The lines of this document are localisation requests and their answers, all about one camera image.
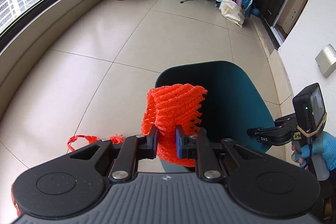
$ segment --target blue ball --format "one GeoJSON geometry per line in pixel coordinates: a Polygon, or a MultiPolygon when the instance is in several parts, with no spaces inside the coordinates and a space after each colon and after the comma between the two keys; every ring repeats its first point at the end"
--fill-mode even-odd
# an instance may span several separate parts
{"type": "Polygon", "coordinates": [[[255,16],[259,16],[259,14],[260,14],[259,9],[254,8],[254,9],[252,10],[252,14],[255,15],[255,16]]]}

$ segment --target orange foam net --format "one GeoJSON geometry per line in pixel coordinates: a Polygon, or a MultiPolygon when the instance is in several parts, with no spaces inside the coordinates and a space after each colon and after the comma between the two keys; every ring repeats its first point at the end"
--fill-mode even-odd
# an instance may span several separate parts
{"type": "Polygon", "coordinates": [[[176,153],[175,128],[182,125],[186,135],[199,131],[202,114],[197,110],[208,91],[202,86],[176,84],[151,89],[147,94],[147,110],[142,120],[142,134],[148,135],[154,124],[159,130],[157,155],[170,163],[194,167],[195,161],[179,159],[176,153]]]}
{"type": "MultiPolygon", "coordinates": [[[[75,149],[71,146],[71,143],[74,143],[76,140],[78,140],[78,138],[84,138],[85,140],[88,141],[89,144],[92,144],[92,143],[100,140],[96,136],[75,135],[75,136],[71,137],[68,140],[68,143],[67,143],[67,146],[71,151],[75,151],[75,149]]],[[[116,134],[115,136],[109,137],[109,139],[112,141],[112,143],[123,143],[124,142],[124,138],[122,137],[122,134],[121,135],[116,134]]]]}

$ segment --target blue glove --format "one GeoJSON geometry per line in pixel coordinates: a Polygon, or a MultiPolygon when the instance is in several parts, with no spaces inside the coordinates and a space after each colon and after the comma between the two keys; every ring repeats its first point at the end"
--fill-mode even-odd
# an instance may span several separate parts
{"type": "MultiPolygon", "coordinates": [[[[309,157],[309,147],[307,144],[301,147],[301,152],[301,155],[295,155],[296,162],[298,162],[298,159],[301,157],[309,157]]],[[[322,156],[329,171],[336,168],[336,138],[330,135],[328,132],[323,131],[322,134],[312,142],[311,152],[312,154],[322,156]]]]}

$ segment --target white wall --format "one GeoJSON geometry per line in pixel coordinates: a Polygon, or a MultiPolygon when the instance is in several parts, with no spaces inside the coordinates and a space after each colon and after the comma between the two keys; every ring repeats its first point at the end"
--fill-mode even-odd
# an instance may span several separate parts
{"type": "Polygon", "coordinates": [[[315,57],[327,44],[336,48],[336,0],[308,0],[279,49],[294,95],[318,82],[328,113],[325,130],[336,136],[336,72],[325,78],[315,57]]]}

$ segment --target hand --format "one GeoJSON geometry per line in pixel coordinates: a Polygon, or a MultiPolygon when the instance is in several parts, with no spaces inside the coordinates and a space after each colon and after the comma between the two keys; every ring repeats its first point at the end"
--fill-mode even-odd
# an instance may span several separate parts
{"type": "Polygon", "coordinates": [[[293,159],[293,155],[294,155],[293,161],[299,163],[300,168],[305,166],[305,164],[306,164],[305,159],[302,157],[301,154],[299,154],[299,152],[296,150],[296,147],[293,144],[292,144],[292,151],[294,151],[294,153],[292,154],[292,159],[293,159]]]}
{"type": "MultiPolygon", "coordinates": [[[[300,163],[300,167],[305,164],[305,159],[309,157],[309,147],[305,145],[301,147],[301,155],[295,155],[295,161],[300,163]]],[[[336,168],[336,138],[328,132],[323,131],[322,134],[312,142],[312,154],[320,154],[325,160],[329,171],[336,168]]]]}

